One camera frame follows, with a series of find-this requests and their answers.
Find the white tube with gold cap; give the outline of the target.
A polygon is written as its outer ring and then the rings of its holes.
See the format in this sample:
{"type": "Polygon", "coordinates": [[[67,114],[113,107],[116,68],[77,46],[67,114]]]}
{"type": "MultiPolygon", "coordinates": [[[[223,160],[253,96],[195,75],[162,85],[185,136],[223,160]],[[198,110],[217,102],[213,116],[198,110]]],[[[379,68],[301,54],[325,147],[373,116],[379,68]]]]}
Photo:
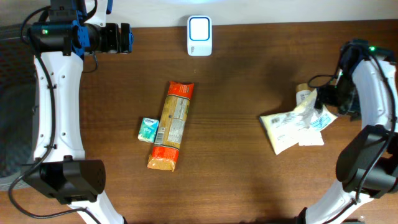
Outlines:
{"type": "Polygon", "coordinates": [[[297,106],[301,103],[311,104],[315,101],[315,92],[306,83],[302,83],[296,86],[296,104],[297,106]]]}

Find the yellow snack bag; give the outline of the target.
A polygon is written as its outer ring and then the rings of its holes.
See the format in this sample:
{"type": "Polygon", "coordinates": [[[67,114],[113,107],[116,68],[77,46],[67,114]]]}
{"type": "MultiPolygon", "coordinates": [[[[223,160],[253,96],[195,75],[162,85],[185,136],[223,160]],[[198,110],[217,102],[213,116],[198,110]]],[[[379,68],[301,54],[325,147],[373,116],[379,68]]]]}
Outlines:
{"type": "Polygon", "coordinates": [[[275,154],[298,144],[299,146],[324,145],[321,131],[337,118],[326,106],[321,110],[311,104],[301,103],[292,111],[270,114],[259,118],[275,154]]]}

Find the orange pasta package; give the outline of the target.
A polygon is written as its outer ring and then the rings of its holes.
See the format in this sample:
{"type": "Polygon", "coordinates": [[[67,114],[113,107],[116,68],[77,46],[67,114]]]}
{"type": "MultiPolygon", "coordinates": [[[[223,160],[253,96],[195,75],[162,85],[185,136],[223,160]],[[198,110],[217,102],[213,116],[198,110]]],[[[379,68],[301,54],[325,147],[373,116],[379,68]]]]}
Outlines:
{"type": "Polygon", "coordinates": [[[147,163],[149,169],[175,170],[194,86],[192,83],[170,82],[147,163]]]}

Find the teal tissue pack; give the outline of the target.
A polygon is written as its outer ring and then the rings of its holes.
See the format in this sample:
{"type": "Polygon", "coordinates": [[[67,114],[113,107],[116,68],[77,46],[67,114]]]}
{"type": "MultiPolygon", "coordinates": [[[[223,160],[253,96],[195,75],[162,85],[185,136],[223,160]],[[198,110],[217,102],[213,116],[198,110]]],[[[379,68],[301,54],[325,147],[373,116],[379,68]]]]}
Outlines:
{"type": "Polygon", "coordinates": [[[143,118],[137,136],[138,140],[154,143],[157,130],[159,127],[159,120],[151,118],[143,118]]]}

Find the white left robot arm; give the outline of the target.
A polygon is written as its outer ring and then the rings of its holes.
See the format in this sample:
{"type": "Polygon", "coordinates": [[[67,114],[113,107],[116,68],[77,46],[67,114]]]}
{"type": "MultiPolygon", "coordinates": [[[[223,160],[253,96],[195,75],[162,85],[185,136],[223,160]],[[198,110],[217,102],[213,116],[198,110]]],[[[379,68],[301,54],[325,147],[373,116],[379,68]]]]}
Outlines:
{"type": "Polygon", "coordinates": [[[79,119],[85,57],[132,51],[130,25],[106,22],[112,8],[112,1],[52,1],[26,33],[37,72],[37,135],[22,180],[87,223],[126,221],[104,190],[103,161],[85,157],[79,119]]]}

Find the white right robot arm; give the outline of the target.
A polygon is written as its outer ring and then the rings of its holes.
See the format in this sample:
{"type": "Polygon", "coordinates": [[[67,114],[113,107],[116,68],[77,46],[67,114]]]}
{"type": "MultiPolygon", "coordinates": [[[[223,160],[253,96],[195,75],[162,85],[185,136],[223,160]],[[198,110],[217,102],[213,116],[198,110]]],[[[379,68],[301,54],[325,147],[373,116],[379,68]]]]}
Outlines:
{"type": "Polygon", "coordinates": [[[333,106],[362,128],[338,156],[332,186],[295,223],[347,223],[362,205],[397,192],[396,66],[392,50],[353,39],[329,81],[315,86],[316,109],[333,106]]]}

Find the white barcode scanner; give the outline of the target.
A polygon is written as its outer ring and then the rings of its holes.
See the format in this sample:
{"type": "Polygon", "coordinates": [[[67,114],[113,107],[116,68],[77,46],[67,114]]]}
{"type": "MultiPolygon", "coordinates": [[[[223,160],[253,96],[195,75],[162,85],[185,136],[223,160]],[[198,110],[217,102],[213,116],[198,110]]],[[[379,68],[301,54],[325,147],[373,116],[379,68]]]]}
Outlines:
{"type": "Polygon", "coordinates": [[[213,50],[213,25],[208,16],[195,15],[187,19],[187,53],[192,57],[207,57],[213,50]]]}

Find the grey plastic mesh basket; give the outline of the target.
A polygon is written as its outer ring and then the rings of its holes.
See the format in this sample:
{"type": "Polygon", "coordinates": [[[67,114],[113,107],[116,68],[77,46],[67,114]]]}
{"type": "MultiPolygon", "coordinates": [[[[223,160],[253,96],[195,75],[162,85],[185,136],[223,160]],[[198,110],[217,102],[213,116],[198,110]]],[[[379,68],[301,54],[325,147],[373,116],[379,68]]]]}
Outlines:
{"type": "Polygon", "coordinates": [[[20,25],[1,27],[1,191],[32,162],[32,122],[36,77],[30,47],[20,25]]]}

